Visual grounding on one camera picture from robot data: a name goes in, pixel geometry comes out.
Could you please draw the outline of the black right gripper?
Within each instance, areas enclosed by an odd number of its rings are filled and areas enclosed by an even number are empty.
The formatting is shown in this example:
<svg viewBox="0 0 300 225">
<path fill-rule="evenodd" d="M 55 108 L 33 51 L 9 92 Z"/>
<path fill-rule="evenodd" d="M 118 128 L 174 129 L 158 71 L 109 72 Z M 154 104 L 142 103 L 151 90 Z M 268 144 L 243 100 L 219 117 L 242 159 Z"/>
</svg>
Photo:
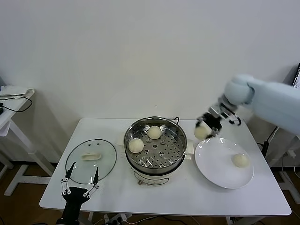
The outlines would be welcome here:
<svg viewBox="0 0 300 225">
<path fill-rule="evenodd" d="M 218 101 L 208 108 L 208 111 L 196 119 L 195 127 L 207 124 L 212 130 L 206 139 L 217 137 L 222 130 L 221 121 L 226 120 L 234 124 L 234 105 L 227 98 L 218 98 Z"/>
</svg>

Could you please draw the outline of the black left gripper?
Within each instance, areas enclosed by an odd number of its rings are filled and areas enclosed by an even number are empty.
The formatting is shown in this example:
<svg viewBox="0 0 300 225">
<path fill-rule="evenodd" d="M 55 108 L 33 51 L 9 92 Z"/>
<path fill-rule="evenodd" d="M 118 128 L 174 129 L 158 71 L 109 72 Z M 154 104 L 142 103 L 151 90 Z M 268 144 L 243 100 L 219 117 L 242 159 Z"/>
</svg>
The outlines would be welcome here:
<svg viewBox="0 0 300 225">
<path fill-rule="evenodd" d="M 89 190 L 81 187 L 69 187 L 68 181 L 71 178 L 75 164 L 76 162 L 71 165 L 71 167 L 67 170 L 65 177 L 60 180 L 62 196 L 66 201 L 60 220 L 78 220 L 82 204 L 87 202 L 93 193 L 99 189 L 98 167 L 92 180 L 92 186 Z"/>
</svg>

